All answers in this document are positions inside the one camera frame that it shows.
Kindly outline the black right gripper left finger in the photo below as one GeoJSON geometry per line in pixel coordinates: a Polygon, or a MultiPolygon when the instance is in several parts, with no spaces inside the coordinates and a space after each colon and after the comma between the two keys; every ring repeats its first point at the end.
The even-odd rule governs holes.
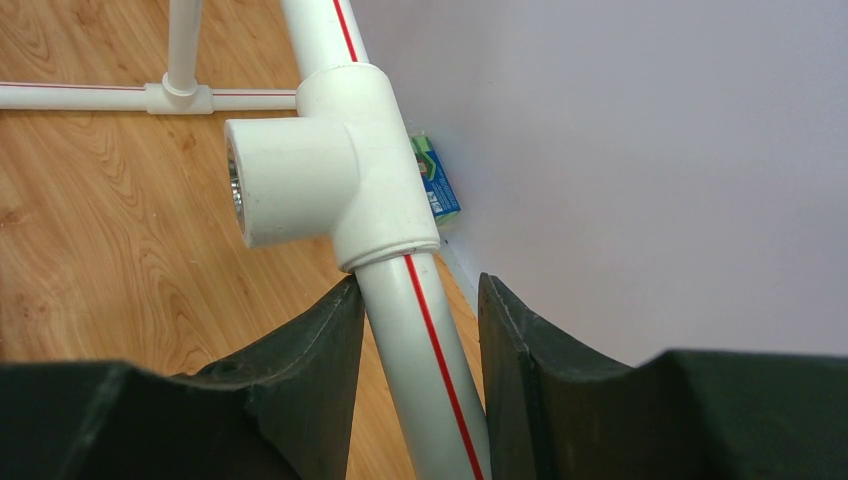
{"type": "Polygon", "coordinates": [[[346,277],[193,374],[125,361],[5,363],[5,479],[342,479],[364,331],[346,277]]]}

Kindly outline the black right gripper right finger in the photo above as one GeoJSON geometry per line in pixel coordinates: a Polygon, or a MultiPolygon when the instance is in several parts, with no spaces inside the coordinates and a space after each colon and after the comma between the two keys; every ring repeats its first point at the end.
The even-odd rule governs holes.
{"type": "Polygon", "coordinates": [[[843,357],[668,350],[631,367],[482,274],[497,479],[843,479],[843,357]]]}

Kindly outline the white PVC pipe frame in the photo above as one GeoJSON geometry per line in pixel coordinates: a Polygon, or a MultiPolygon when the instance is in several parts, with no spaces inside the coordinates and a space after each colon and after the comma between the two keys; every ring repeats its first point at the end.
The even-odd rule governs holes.
{"type": "Polygon", "coordinates": [[[9,110],[210,114],[229,120],[233,204],[251,248],[317,235],[356,276],[405,444],[420,479],[492,475],[484,410],[434,260],[440,236],[392,85],[366,53],[346,1],[281,5],[294,91],[196,81],[203,5],[169,5],[168,66],[141,87],[3,82],[9,110]]]}

